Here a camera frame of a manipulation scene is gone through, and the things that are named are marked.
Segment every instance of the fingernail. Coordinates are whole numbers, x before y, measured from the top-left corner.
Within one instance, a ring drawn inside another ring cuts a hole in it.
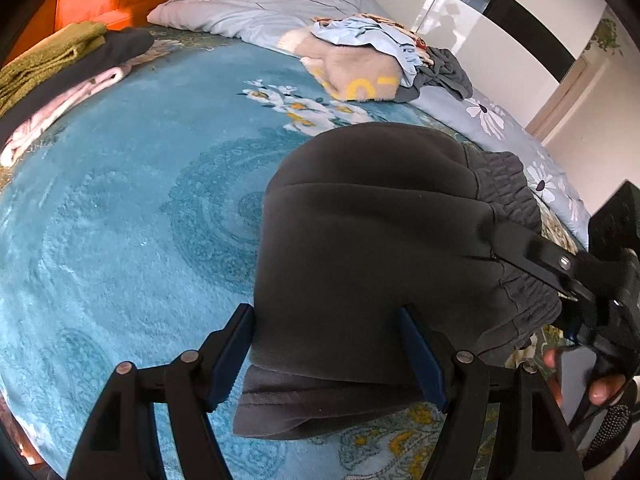
[[[602,404],[609,395],[606,384],[594,384],[591,387],[591,402],[594,404]]]

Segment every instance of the pile of clothes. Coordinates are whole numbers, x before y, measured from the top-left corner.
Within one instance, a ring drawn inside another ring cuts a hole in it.
[[[71,23],[2,67],[0,164],[11,167],[62,114],[165,54],[158,43],[144,29]]]
[[[473,95],[451,51],[428,46],[401,23],[375,14],[314,21],[285,34],[277,47],[299,56],[335,99],[405,103],[426,85],[442,86],[460,101]]]

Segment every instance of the gray garment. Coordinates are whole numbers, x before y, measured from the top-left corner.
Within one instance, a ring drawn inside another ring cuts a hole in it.
[[[433,66],[420,65],[414,78],[414,84],[409,88],[398,87],[394,98],[396,103],[407,103],[417,99],[420,95],[420,88],[423,86],[442,86],[458,101],[467,99],[474,94],[471,81],[450,50],[428,46],[427,53],[433,59]]]
[[[263,206],[236,434],[304,438],[420,400],[396,327],[404,304],[494,365],[560,313],[555,291],[485,241],[498,219],[541,229],[511,153],[420,126],[337,128],[283,161]]]

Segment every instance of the stack of folded clothes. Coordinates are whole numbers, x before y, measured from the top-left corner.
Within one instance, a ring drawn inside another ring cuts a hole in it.
[[[8,63],[0,70],[0,164],[12,166],[57,118],[120,81],[153,45],[144,29],[72,23]]]

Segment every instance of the hanging green plant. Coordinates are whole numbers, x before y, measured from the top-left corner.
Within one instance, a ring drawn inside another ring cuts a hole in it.
[[[593,32],[591,41],[585,50],[591,49],[591,45],[593,43],[597,43],[599,49],[604,52],[608,52],[610,49],[612,54],[619,52],[620,56],[622,56],[622,51],[618,44],[618,30],[616,28],[616,22],[611,18],[602,18],[600,20],[600,23]]]

